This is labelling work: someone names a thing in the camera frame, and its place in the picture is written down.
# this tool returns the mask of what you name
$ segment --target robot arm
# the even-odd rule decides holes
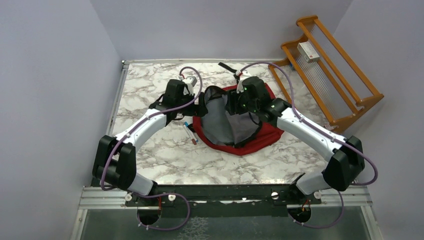
[[[299,114],[301,117],[299,119],[294,114],[290,103],[281,98],[270,98],[264,82],[257,76],[247,75],[240,78],[237,89],[230,91],[228,95],[229,101],[226,109],[230,114],[246,112],[256,114],[261,121],[284,130],[305,142],[328,162],[324,171],[301,175],[292,183],[292,192],[295,197],[302,198],[304,195],[329,188],[344,191],[365,168],[363,157],[337,143],[338,141],[347,143],[362,152],[362,144],[359,139],[354,136],[346,139],[328,131],[302,114]],[[324,137],[317,129],[328,133],[332,139]]]
[[[191,104],[179,110],[171,110],[194,99],[193,86],[196,82],[197,80],[193,76],[188,76],[184,80],[169,80],[161,100],[158,99],[152,103],[146,114],[138,121],[115,137],[103,136],[98,143],[92,175],[97,179],[102,178],[109,155],[118,144],[118,140],[125,137],[114,153],[119,153],[118,160],[112,158],[110,161],[105,182],[124,191],[148,195],[156,183],[137,173],[136,153],[153,134],[174,120],[178,113],[199,117],[207,114],[203,93],[199,95],[199,105]]]

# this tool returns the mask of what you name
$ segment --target wooden rack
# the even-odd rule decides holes
[[[292,68],[294,68],[294,70],[297,71],[300,78],[303,80],[305,86],[309,90],[310,94],[313,96],[316,103],[321,108],[325,117],[328,119],[329,125],[334,127],[332,131],[335,133],[341,134],[348,127],[350,127],[356,120],[358,120],[362,115],[364,115],[369,109],[371,109],[376,103],[378,103],[384,97],[384,95],[381,94],[375,88],[375,86],[370,82],[367,76],[365,76],[365,74],[361,71],[361,69],[349,57],[349,55],[340,46],[340,44],[336,41],[336,39],[332,36],[332,34],[326,29],[326,27],[321,23],[321,21],[318,19],[316,15],[302,17],[296,21],[296,25],[302,29],[303,35],[297,40],[283,43],[281,45],[281,49],[287,55],[287,58],[281,61],[274,62],[274,64],[280,67],[291,64]],[[336,67],[336,65],[330,59],[326,51],[323,49],[323,47],[319,44],[317,39],[314,37],[312,32],[315,31],[317,27],[319,28],[320,31],[322,31],[323,35],[328,39],[331,45],[337,50],[338,54],[342,56],[342,58],[345,60],[348,66],[359,77],[361,81],[360,84],[364,84],[366,88],[370,91],[371,96],[363,97],[363,98],[359,97],[358,93],[349,84],[348,80],[343,76],[341,71]],[[318,74],[320,74],[320,76],[314,75],[312,73],[306,74],[305,65],[299,64],[298,62],[299,59],[301,59],[299,57],[300,55],[299,50],[297,49],[298,43],[303,43],[307,41],[309,41],[315,47],[315,50],[320,55],[320,59],[317,62],[313,63],[314,64],[313,67],[315,68],[314,73],[319,72]],[[291,103],[292,101],[291,97],[289,93],[287,92],[286,88],[283,86],[281,79],[277,75],[275,67],[270,65],[269,69],[272,75],[275,77],[287,101]],[[334,76],[336,76],[336,78],[339,80],[339,82],[344,87],[344,89],[340,86],[339,82],[336,80]],[[335,111],[329,110],[328,105],[331,103],[329,101],[323,101],[322,94],[320,94],[319,90],[317,91],[316,87],[314,87],[314,84],[312,84],[311,81],[327,81],[328,84],[331,84],[332,86],[334,86],[335,88],[334,93],[340,95],[342,100],[345,102],[347,108],[349,109],[348,112],[351,114],[348,114],[342,117],[340,116],[336,117]]]

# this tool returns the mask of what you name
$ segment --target gray bag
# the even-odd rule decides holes
[[[225,106],[227,91],[209,86],[204,91],[208,113],[200,120],[204,136],[213,144],[242,148],[253,140],[262,128],[258,116],[250,113],[230,115]]]

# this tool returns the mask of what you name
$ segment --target gray fabric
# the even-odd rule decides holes
[[[205,137],[215,145],[236,145],[250,136],[259,128],[254,124],[248,113],[230,115],[226,110],[227,96],[209,100],[216,89],[205,92],[205,102],[208,114],[201,118],[201,126]],[[259,118],[252,114],[259,123]]]
[[[222,98],[209,101],[206,103],[208,113],[201,118],[204,136],[215,145],[225,146],[234,142],[224,106]]]

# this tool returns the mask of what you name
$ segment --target marble table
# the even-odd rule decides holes
[[[234,69],[245,62],[230,62]],[[216,85],[227,87],[235,84],[232,73],[217,63],[132,63],[124,83],[117,117],[113,126],[116,135],[131,126],[147,110],[167,86],[169,79],[176,79],[184,66],[196,68],[203,78],[203,89]],[[294,84],[297,109],[306,117],[325,125],[326,118],[306,89],[299,75],[288,67]],[[266,65],[248,69],[266,82],[276,97],[284,96]],[[191,70],[185,76],[194,76]],[[172,121],[154,134],[137,153],[137,171],[159,184],[286,184],[301,173],[324,169],[326,162],[312,148],[285,132],[281,139],[253,154],[242,157],[209,148],[201,140],[197,145],[189,140],[182,127],[191,117]]]

